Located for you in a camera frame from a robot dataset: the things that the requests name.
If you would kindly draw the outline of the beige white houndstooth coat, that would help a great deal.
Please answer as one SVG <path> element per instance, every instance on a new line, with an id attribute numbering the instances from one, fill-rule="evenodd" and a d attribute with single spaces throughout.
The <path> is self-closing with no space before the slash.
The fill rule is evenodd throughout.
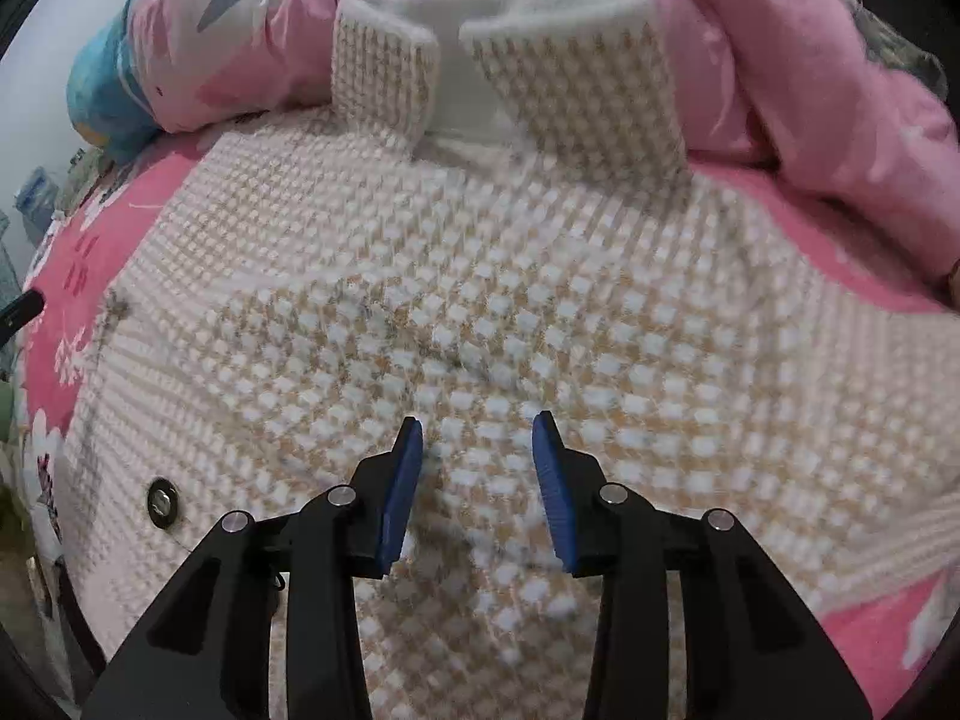
<path id="1" fill-rule="evenodd" d="M 958 320 L 882 309 L 686 160 L 649 0 L 342 0 L 327 106 L 221 135 L 107 288 L 57 466 L 115 652 L 218 518 L 297 511 L 407 416 L 379 718 L 574 718 L 599 587 L 530 426 L 724 505 L 819 613 L 958 562 Z"/>

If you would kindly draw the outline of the pink floral bed sheet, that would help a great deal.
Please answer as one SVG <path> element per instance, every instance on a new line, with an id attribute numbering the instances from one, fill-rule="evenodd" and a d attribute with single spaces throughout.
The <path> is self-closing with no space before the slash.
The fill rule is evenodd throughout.
<path id="1" fill-rule="evenodd" d="M 324 286 L 320 231 L 394 252 L 397 211 L 319 187 L 311 138 L 229 133 L 151 151 L 53 231 L 26 330 L 41 497 L 94 639 L 114 650 L 221 504 L 301 504 L 407 406 L 438 496 L 421 567 L 361 597 L 382 717 L 511 706 L 438 649 L 470 626 L 489 670 L 583 606 L 553 569 L 521 442 L 535 406 L 659 504 L 732 505 L 877 710 L 931 663 L 958 608 L 958 320 L 864 224 L 765 172 L 700 164 L 679 221 L 635 266 L 571 250 L 530 263 L 512 219 L 410 231 L 397 327 Z M 449 686 L 449 700 L 439 697 Z"/>

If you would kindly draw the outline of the pink floral quilt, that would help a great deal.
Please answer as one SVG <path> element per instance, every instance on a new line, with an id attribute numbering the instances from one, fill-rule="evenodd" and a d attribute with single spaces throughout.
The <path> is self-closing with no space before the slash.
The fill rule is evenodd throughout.
<path id="1" fill-rule="evenodd" d="M 325 103 L 342 16 L 428 57 L 434 132 L 492 140 L 509 124 L 480 52 L 505 68 L 539 52 L 530 86 L 569 106 L 586 73 L 571 41 L 597 49 L 651 29 L 686 148 L 776 161 L 788 184 L 866 216 L 924 275 L 957 265 L 957 128 L 918 80 L 869 57 L 846 0 L 127 0 L 76 55 L 71 123 L 123 163 L 158 133 Z"/>

